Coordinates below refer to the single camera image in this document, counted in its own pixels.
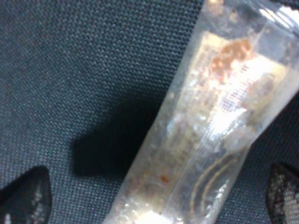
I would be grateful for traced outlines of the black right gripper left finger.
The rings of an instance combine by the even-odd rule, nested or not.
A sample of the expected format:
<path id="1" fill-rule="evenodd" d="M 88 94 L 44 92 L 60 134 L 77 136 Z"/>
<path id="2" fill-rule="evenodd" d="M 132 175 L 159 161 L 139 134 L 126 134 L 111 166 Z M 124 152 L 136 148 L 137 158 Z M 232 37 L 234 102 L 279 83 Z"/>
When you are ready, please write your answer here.
<path id="1" fill-rule="evenodd" d="M 47 224 L 52 210 L 50 173 L 34 166 L 0 189 L 2 224 Z"/>

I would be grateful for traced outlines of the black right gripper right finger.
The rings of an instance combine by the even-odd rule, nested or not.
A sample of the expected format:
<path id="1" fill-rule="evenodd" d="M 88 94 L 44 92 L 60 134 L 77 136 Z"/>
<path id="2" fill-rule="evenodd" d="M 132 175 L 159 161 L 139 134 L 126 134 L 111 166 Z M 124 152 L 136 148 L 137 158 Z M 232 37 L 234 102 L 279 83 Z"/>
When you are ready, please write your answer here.
<path id="1" fill-rule="evenodd" d="M 287 163 L 271 165 L 266 208 L 272 224 L 299 222 L 299 170 Z"/>

